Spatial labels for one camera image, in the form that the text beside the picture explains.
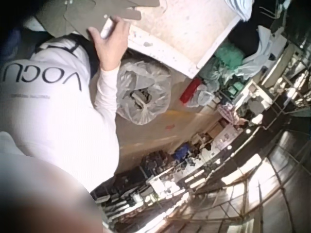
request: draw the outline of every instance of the white cloth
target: white cloth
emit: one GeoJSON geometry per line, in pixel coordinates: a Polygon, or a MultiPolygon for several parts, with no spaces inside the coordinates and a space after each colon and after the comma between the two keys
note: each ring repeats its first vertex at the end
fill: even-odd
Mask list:
{"type": "Polygon", "coordinates": [[[252,0],[225,0],[243,21],[248,21],[252,15],[252,0]]]}
{"type": "Polygon", "coordinates": [[[237,75],[243,75],[245,80],[256,75],[270,57],[273,45],[270,29],[258,26],[258,34],[260,41],[257,52],[249,57],[246,57],[243,60],[243,64],[238,68],[239,71],[237,75]]]}
{"type": "Polygon", "coordinates": [[[119,161],[118,69],[101,71],[93,107],[88,56],[81,47],[73,54],[50,48],[4,66],[0,131],[8,132],[25,155],[62,168],[92,191],[114,175],[119,161]]]}

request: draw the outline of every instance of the plastic bag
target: plastic bag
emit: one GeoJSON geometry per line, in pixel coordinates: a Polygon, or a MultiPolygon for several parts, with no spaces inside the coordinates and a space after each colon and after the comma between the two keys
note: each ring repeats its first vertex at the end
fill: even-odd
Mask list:
{"type": "Polygon", "coordinates": [[[210,93],[214,93],[218,91],[220,87],[218,80],[210,80],[206,82],[206,86],[207,86],[207,91],[210,93]]]}
{"type": "Polygon", "coordinates": [[[186,106],[189,108],[195,108],[199,106],[206,106],[209,104],[213,99],[214,95],[207,91],[207,86],[201,84],[196,89],[193,97],[187,102],[186,106]]]}
{"type": "Polygon", "coordinates": [[[212,57],[200,70],[199,76],[204,79],[205,82],[210,80],[218,80],[221,77],[221,73],[218,71],[220,61],[216,57],[212,57]]]}
{"type": "Polygon", "coordinates": [[[144,125],[166,112],[171,101],[168,69],[156,62],[127,60],[118,73],[117,113],[144,125]]]}

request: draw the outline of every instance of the table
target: table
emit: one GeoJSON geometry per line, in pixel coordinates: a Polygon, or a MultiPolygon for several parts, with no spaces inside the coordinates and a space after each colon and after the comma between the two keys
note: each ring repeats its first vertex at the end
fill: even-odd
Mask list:
{"type": "Polygon", "coordinates": [[[241,19],[224,0],[160,0],[137,7],[129,48],[193,78],[241,19]]]}

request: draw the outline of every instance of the green cloth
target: green cloth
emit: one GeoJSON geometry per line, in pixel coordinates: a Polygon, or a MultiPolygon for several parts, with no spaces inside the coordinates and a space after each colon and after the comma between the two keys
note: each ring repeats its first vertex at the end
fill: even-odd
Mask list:
{"type": "Polygon", "coordinates": [[[243,52],[229,41],[223,42],[215,52],[215,56],[222,61],[230,70],[235,70],[242,65],[243,52]]]}

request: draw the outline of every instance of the white long-sleeve shirt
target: white long-sleeve shirt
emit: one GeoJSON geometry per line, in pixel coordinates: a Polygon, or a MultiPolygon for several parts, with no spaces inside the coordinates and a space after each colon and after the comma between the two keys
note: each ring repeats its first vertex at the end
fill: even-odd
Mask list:
{"type": "Polygon", "coordinates": [[[117,73],[101,71],[94,106],[83,49],[46,49],[1,69],[0,131],[27,156],[48,161],[88,191],[114,175],[117,73]]]}

